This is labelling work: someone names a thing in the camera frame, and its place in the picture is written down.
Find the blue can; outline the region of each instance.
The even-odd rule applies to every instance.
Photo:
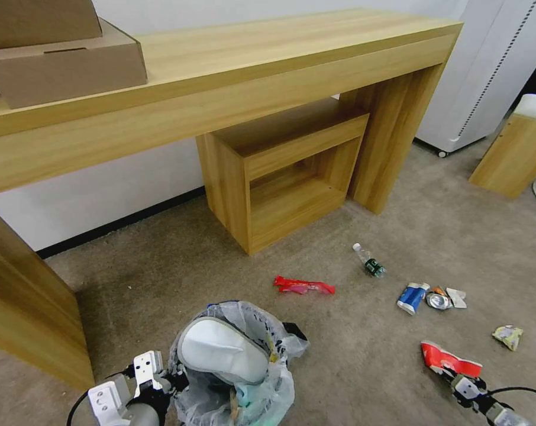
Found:
[[[426,296],[426,292],[430,289],[426,283],[410,283],[404,289],[396,304],[400,309],[413,315],[418,310],[418,305]]]

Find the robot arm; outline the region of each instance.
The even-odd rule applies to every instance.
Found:
[[[136,378],[133,398],[126,377]],[[161,352],[148,351],[135,357],[125,372],[90,389],[88,396],[101,426],[163,426],[171,398],[188,385],[182,367],[169,373]]]
[[[493,398],[487,391],[485,382],[479,378],[456,375],[451,380],[451,390],[461,406],[480,412],[491,426],[532,426],[531,422],[514,412],[510,406]]]

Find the cardboard box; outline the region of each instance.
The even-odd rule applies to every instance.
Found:
[[[10,108],[147,82],[140,43],[100,20],[102,37],[0,49],[0,94]]]
[[[0,0],[0,49],[101,36],[91,0]]]

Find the wooden cube shelf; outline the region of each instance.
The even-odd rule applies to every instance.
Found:
[[[327,98],[199,136],[209,208],[248,254],[338,208],[368,117]]]

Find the tabletop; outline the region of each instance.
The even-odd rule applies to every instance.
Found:
[[[9,109],[0,135],[157,102],[455,32],[459,22],[351,9],[137,37],[148,84]]]

